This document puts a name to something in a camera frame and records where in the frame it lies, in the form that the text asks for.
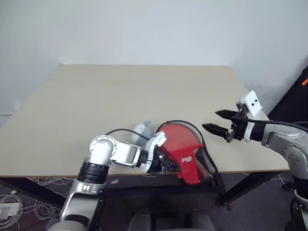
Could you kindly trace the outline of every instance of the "table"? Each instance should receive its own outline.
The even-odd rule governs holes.
[[[254,172],[235,190],[239,195],[239,190],[289,169],[282,156],[257,142],[226,143],[202,128],[202,123],[229,128],[231,122],[214,112],[236,110],[235,102],[246,92],[227,66],[62,65],[1,127],[0,176],[2,181],[75,176],[95,136],[145,120],[151,120],[151,129],[156,130],[167,120],[182,119],[200,129],[219,173]],[[114,134],[122,141],[129,136]],[[141,173],[138,168],[112,165],[109,174]]]

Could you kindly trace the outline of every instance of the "floor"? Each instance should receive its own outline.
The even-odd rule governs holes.
[[[282,173],[282,176],[291,179],[285,173]],[[226,188],[229,189],[243,179],[245,175],[241,173],[223,174],[222,177]],[[115,179],[118,179],[119,183],[111,185],[110,182]],[[110,177],[108,185],[110,187],[131,186],[140,184],[142,180],[148,185],[164,185],[174,182],[174,177],[170,176],[164,179],[164,182],[160,177],[152,179],[140,176],[132,180]],[[292,193],[285,192],[281,189],[281,186],[280,180],[269,180],[232,202],[232,211],[228,211],[226,207],[217,207],[215,205],[217,195],[214,193],[107,199],[102,217],[102,230],[125,231],[133,213],[139,208],[147,207],[154,214],[160,215],[157,219],[157,229],[178,228],[183,224],[182,220],[185,214],[193,209],[198,209],[209,215],[216,228],[222,231],[281,231],[286,222],[290,220],[289,204],[293,198]],[[65,193],[68,190],[63,185],[47,187],[60,193]],[[10,189],[2,187],[0,188],[0,195],[10,191]],[[33,198],[25,195],[22,197],[25,206],[34,204]],[[46,223],[47,221],[38,220],[34,213],[25,214],[19,219],[21,231],[44,231]],[[6,231],[16,230],[16,225],[6,229]]]

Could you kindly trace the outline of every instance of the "beige table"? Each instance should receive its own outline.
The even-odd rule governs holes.
[[[202,128],[229,128],[215,111],[236,110],[246,92],[226,66],[62,65],[0,129],[0,176],[75,176],[94,137],[145,120],[155,131],[173,119],[200,129],[220,173],[288,170],[282,156],[257,142],[226,143]],[[113,136],[126,141],[130,134]],[[113,164],[109,174],[141,173]]]

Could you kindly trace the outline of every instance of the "white wall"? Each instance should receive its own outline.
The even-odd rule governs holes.
[[[225,64],[268,113],[308,63],[308,0],[0,1],[0,112],[60,63]]]

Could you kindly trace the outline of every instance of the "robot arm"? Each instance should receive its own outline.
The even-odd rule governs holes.
[[[231,142],[232,139],[244,139],[246,142],[260,141],[262,146],[281,154],[288,162],[294,177],[295,198],[308,230],[308,134],[305,128],[251,122],[252,119],[257,119],[261,112],[261,106],[254,91],[244,95],[237,103],[237,107],[238,112],[230,110],[216,112],[222,118],[232,121],[232,132],[215,124],[202,126],[207,131],[223,137],[227,142]]]
[[[164,155],[157,147],[166,140],[164,132],[158,132],[142,150],[137,145],[119,142],[110,136],[94,138],[89,147],[90,155],[83,162],[66,198],[60,222],[49,231],[88,231],[98,226],[103,210],[103,189],[111,161],[131,168],[139,167],[144,173],[159,174],[166,166]],[[176,163],[167,168],[169,171],[179,170]]]

